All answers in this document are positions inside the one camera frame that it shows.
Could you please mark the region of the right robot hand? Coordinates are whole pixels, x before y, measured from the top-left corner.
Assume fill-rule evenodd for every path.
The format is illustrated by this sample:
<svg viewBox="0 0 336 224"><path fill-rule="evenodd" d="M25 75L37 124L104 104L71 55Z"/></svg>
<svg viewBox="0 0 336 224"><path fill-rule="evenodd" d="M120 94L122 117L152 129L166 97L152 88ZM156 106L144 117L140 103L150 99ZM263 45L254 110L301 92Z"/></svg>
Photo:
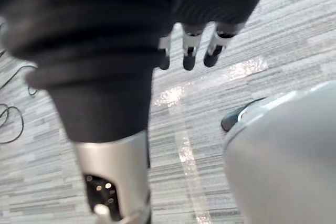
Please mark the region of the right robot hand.
<svg viewBox="0 0 336 224"><path fill-rule="evenodd" d="M150 223L148 122L155 68L169 67L173 26L192 70L205 26L213 67L260 0L1 0L3 43L36 69L72 142L98 223Z"/></svg>

